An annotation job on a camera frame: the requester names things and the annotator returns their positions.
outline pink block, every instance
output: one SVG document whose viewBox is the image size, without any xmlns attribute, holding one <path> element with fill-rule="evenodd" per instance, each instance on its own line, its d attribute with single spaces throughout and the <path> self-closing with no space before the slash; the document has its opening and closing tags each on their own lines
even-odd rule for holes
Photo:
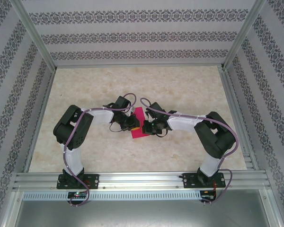
<svg viewBox="0 0 284 227">
<path fill-rule="evenodd" d="M 136 115 L 136 118 L 140 122 L 140 128 L 137 129 L 137 130 L 131 131 L 133 139 L 143 137 L 143 136 L 149 136 L 148 134 L 142 133 L 142 126 L 144 125 L 144 120 L 145 120 L 145 116 L 144 116 L 144 112 L 143 112 L 142 107 L 137 107 L 134 111 L 134 114 Z"/>
</svg>

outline beige floor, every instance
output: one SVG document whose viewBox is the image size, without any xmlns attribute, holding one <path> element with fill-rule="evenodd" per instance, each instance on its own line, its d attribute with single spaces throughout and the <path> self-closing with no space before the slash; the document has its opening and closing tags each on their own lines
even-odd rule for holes
<svg viewBox="0 0 284 227">
<path fill-rule="evenodd" d="M 217 111 L 234 128 L 216 67 L 58 69 L 29 171 L 62 171 L 62 151 L 53 128 L 68 106 L 101 107 L 127 92 L 156 101 L 166 111 Z M 90 128 L 81 147 L 88 172 L 197 170 L 206 155 L 196 134 L 170 131 L 164 138 L 132 139 L 129 131 L 113 133 L 108 125 Z M 222 167 L 246 169 L 241 150 L 227 157 Z"/>
</svg>

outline aluminum rail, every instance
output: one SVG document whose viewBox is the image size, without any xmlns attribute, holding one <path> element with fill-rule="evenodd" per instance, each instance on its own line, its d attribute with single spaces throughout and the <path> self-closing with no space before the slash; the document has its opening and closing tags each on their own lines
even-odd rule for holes
<svg viewBox="0 0 284 227">
<path fill-rule="evenodd" d="M 183 181 L 179 178 L 183 173 L 196 173 L 196 171 L 87 174 L 100 175 L 98 189 L 96 189 L 98 191 L 190 190 L 184 189 Z M 230 173 L 223 173 L 225 182 L 227 183 Z M 13 191 L 61 191 L 56 188 L 59 174 L 61 173 L 18 173 L 13 185 Z M 229 189 L 271 189 L 271 187 L 265 170 L 240 170 L 233 171 L 233 180 Z"/>
</svg>

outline patterned wallpaper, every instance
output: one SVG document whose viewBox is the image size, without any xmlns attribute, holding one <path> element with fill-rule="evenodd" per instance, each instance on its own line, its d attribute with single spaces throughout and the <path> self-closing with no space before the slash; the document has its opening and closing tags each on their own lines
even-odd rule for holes
<svg viewBox="0 0 284 227">
<path fill-rule="evenodd" d="M 22 2 L 65 66 L 223 63 L 254 0 Z"/>
<path fill-rule="evenodd" d="M 228 70 L 284 220 L 284 0 L 265 3 Z"/>
<path fill-rule="evenodd" d="M 0 215 L 22 172 L 52 73 L 8 0 L 0 0 Z"/>
</svg>

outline mounting plate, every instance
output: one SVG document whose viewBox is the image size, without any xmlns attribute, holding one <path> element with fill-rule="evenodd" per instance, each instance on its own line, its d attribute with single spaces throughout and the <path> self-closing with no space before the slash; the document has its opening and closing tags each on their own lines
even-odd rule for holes
<svg viewBox="0 0 284 227">
<path fill-rule="evenodd" d="M 85 189 L 85 187 L 80 184 L 79 187 L 74 187 L 73 185 L 67 185 L 64 181 L 64 175 L 60 174 L 57 182 L 57 189 Z M 99 185 L 99 174 L 84 174 L 83 182 L 87 183 L 89 189 L 98 189 Z"/>
<path fill-rule="evenodd" d="M 213 183 L 216 182 L 217 188 L 225 188 L 225 178 L 223 173 L 216 173 L 213 176 L 213 179 L 208 182 L 206 185 L 203 185 L 198 180 L 198 174 L 197 173 L 185 173 L 182 174 L 183 178 L 183 185 L 184 188 L 213 188 Z"/>
</svg>

